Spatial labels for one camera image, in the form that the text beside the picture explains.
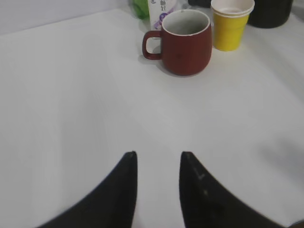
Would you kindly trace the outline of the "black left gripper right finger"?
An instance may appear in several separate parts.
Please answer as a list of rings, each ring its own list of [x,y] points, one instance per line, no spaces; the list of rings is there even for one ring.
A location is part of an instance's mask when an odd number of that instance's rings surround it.
[[[192,152],[182,152],[180,205],[187,228],[278,228],[224,188]]]

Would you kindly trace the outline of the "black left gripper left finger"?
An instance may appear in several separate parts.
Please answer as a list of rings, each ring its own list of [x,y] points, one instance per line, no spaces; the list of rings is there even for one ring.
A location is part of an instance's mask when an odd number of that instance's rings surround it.
[[[136,152],[127,152],[87,196],[42,228],[130,228],[137,199]]]

